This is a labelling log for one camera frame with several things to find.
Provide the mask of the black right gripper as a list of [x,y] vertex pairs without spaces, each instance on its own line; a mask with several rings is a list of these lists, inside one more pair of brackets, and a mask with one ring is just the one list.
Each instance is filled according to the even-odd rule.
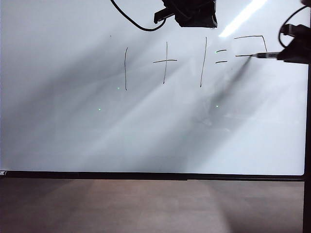
[[300,38],[297,39],[297,59],[296,59],[296,46],[288,45],[276,57],[277,60],[286,63],[311,64],[311,39]]

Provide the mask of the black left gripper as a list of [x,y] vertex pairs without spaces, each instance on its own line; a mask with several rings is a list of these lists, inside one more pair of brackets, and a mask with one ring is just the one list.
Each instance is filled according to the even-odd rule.
[[217,27],[215,0],[164,0],[180,27]]

